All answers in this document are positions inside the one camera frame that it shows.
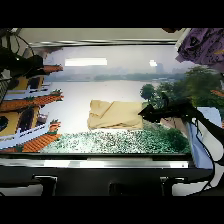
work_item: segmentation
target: tree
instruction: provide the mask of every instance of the tree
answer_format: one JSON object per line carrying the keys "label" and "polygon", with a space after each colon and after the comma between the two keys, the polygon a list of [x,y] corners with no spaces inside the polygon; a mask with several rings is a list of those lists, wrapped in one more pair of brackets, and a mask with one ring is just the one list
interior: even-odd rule
{"label": "tree", "polygon": [[156,92],[152,84],[145,84],[140,90],[141,97],[148,101],[155,97],[155,93]]}

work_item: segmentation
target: folded towel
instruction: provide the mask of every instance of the folded towel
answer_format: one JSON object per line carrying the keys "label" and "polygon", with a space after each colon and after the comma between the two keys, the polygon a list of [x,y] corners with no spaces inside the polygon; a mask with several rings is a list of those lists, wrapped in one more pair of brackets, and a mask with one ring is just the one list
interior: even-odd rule
{"label": "folded towel", "polygon": [[142,117],[138,113],[142,110],[141,102],[112,103],[92,100],[90,103],[88,128],[121,128],[143,129]]}

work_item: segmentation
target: purple garment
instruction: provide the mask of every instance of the purple garment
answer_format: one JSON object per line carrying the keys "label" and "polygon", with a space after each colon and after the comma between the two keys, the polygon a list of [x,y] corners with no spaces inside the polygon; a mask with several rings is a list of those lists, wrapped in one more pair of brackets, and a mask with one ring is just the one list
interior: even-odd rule
{"label": "purple garment", "polygon": [[178,53],[179,62],[191,61],[224,72],[224,28],[192,28]]}

